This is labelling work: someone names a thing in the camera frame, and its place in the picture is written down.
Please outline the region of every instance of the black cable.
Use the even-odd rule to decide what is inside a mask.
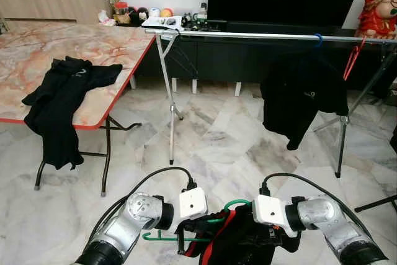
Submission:
[[[271,177],[276,177],[276,176],[290,176],[290,177],[294,177],[297,179],[300,179],[302,181],[305,181],[306,183],[310,184],[311,186],[317,188],[318,190],[320,190],[321,192],[327,194],[328,196],[330,196],[333,200],[335,200],[339,206],[341,207],[342,211],[357,225],[359,226],[367,235],[369,238],[372,239],[372,236],[370,234],[370,232],[368,231],[367,227],[361,222],[361,220],[358,218],[358,216],[356,216],[356,214],[353,213],[353,211],[351,211],[350,208],[348,208],[348,206],[346,206],[345,203],[343,203],[340,199],[338,199],[335,195],[333,195],[332,193],[330,193],[329,191],[327,191],[326,189],[323,189],[321,186],[315,184],[313,181],[310,181],[307,178],[304,178],[302,176],[296,175],[296,174],[292,174],[292,173],[274,173],[271,175],[268,175],[262,182],[262,190],[264,191],[269,191],[269,189],[267,188],[267,181],[271,178]]]
[[[189,178],[189,182],[187,187],[189,188],[189,186],[191,185],[195,185],[194,180],[192,175],[190,175],[189,171],[186,170],[185,168],[182,167],[166,167],[163,169],[159,169],[157,171],[154,171],[150,174],[148,174],[145,178],[143,178],[131,191],[128,195],[125,195],[124,197],[120,198],[117,202],[115,202],[112,206],[110,206],[105,213],[100,217],[100,219],[98,220],[98,222],[96,223],[95,227],[92,229],[91,234],[89,235],[88,241],[86,246],[84,247],[84,250],[87,248],[89,242],[91,241],[92,237],[94,237],[96,231],[98,230],[99,226],[103,223],[107,223],[112,216],[120,209],[120,207],[125,203],[125,201],[128,199],[128,197],[130,197],[134,192],[136,192],[136,190],[146,181],[148,180],[150,177],[161,173],[161,172],[165,172],[165,171],[169,171],[169,170],[180,170],[186,173],[187,177]]]

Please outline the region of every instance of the black jacket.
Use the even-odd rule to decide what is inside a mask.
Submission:
[[[22,102],[32,106],[25,123],[43,138],[43,161],[60,169],[83,163],[79,140],[72,126],[74,112],[86,92],[113,84],[121,65],[93,66],[88,60],[66,57],[53,60],[42,84]]]
[[[319,50],[283,55],[261,84],[266,129],[290,139],[296,150],[317,111],[347,115],[346,84]]]

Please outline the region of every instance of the green hanger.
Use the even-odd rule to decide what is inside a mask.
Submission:
[[[142,238],[144,240],[148,240],[148,241],[178,241],[177,238],[174,237],[162,237],[161,236],[161,230],[157,231],[158,236],[157,237],[149,237],[150,236],[150,232],[145,233],[142,235]],[[211,239],[205,239],[205,238],[185,238],[185,241],[193,241],[193,242],[211,242]]]

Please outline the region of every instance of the ganesha statue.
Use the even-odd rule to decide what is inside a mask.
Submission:
[[[365,0],[356,37],[396,38],[397,0]]]

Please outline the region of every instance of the folding table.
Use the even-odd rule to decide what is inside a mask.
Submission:
[[[54,58],[64,59],[68,55],[90,60],[93,65],[122,64],[115,84],[87,92],[73,117],[75,129],[103,128],[106,131],[106,153],[81,152],[82,155],[105,158],[101,191],[101,196],[105,196],[110,131],[129,130],[141,125],[123,127],[109,114],[152,42],[153,36],[145,34],[141,28],[56,22],[41,23],[27,32],[1,35],[0,122],[24,124],[30,107],[23,105],[21,100],[41,84]],[[38,169],[35,190],[40,188],[44,165],[42,162]]]

